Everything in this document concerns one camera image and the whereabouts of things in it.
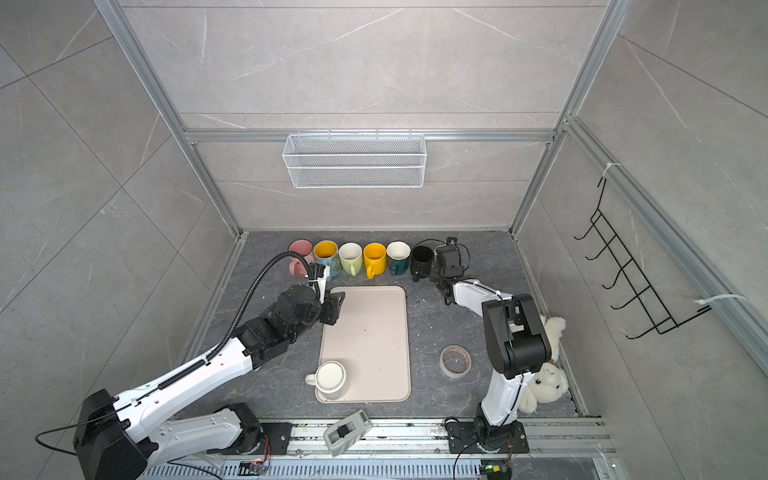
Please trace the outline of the black mug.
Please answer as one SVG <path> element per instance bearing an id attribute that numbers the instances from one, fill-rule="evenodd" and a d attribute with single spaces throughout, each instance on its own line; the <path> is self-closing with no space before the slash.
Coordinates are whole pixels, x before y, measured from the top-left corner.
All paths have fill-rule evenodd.
<path id="1" fill-rule="evenodd" d="M 431 274 L 434 261 L 434 250 L 426 245 L 418 244 L 411 251 L 410 274 L 414 282 L 427 279 Z"/>

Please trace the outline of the dark green mug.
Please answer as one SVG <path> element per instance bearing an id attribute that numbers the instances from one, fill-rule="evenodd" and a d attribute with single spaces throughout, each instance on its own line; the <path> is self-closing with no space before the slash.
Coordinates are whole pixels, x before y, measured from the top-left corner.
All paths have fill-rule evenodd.
<path id="1" fill-rule="evenodd" d="M 403 241 L 391 242 L 386 247 L 387 268 L 392 276 L 404 275 L 410 266 L 411 247 Z"/>

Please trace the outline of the blue butterfly mug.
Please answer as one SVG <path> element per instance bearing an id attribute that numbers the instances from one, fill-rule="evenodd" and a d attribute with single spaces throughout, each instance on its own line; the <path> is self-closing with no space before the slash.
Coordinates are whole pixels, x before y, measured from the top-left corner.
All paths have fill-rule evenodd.
<path id="1" fill-rule="evenodd" d="M 318 264 L 325 266 L 325 276 L 333 279 L 341 273 L 339 247 L 331 240 L 323 240 L 314 246 L 313 255 Z"/>

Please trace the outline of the light green mug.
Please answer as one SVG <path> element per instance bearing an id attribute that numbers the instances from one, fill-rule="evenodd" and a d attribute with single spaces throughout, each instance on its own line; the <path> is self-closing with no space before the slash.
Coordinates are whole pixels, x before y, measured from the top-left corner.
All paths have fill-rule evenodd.
<path id="1" fill-rule="evenodd" d="M 354 242 L 343 244 L 338 251 L 343 271 L 351 276 L 357 276 L 363 269 L 363 248 Z"/>

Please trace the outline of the yellow mug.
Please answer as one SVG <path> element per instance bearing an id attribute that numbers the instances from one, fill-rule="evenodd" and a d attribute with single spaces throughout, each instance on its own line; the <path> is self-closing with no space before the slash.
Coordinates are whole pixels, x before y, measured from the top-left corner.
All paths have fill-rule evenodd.
<path id="1" fill-rule="evenodd" d="M 370 243 L 363 249 L 366 277 L 373 279 L 387 269 L 387 250 L 381 243 Z"/>

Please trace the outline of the white mug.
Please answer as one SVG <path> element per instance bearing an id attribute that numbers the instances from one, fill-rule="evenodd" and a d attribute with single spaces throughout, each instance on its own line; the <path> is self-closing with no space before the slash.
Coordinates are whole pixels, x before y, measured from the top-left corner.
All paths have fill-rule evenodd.
<path id="1" fill-rule="evenodd" d="M 338 400 L 346 393 L 348 375 L 346 368 L 338 361 L 327 361 L 305 377 L 304 382 L 315 388 L 323 398 Z"/>

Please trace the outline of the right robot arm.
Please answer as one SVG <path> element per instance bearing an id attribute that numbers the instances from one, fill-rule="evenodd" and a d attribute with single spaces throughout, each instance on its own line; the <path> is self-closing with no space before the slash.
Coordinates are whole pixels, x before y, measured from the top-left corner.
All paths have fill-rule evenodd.
<path id="1" fill-rule="evenodd" d="M 535 301 L 529 294 L 510 294 L 466 275 L 470 258 L 455 237 L 434 249 L 433 273 L 446 305 L 458 305 L 483 320 L 493 374 L 470 424 L 474 446 L 484 452 L 529 451 L 518 408 L 533 376 L 551 359 L 552 349 Z"/>

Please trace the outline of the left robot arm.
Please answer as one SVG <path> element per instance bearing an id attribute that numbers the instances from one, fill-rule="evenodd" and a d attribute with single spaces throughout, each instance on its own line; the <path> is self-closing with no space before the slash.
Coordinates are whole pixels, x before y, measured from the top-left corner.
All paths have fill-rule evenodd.
<path id="1" fill-rule="evenodd" d="M 175 416 L 210 391 L 286 353 L 315 324 L 336 323 L 344 296 L 327 289 L 329 268 L 291 251 L 279 253 L 267 266 L 283 258 L 303 265 L 305 283 L 291 286 L 260 315 L 245 320 L 250 300 L 269 271 L 263 268 L 213 348 L 157 379 L 117 395 L 101 389 L 82 402 L 68 452 L 77 458 L 85 478 L 136 479 L 155 465 L 200 452 L 247 454 L 265 447 L 261 423 L 244 403 L 198 417 Z"/>

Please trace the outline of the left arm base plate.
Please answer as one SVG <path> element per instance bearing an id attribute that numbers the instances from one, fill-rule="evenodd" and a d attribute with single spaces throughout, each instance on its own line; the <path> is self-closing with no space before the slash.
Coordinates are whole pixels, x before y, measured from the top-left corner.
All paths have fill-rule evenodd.
<path id="1" fill-rule="evenodd" d="M 284 455 L 290 441 L 292 424 L 287 422 L 261 423 L 258 427 L 246 427 L 234 444 L 224 449 L 207 450 L 209 454 L 222 455 Z"/>

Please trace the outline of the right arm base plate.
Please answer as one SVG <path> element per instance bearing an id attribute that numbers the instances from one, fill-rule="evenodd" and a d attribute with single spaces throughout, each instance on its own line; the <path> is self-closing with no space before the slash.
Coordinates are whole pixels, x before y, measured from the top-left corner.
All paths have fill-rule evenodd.
<path id="1" fill-rule="evenodd" d="M 524 426 L 519 421 L 500 427 L 474 422 L 448 422 L 445 425 L 452 454 L 528 454 L 530 447 Z"/>

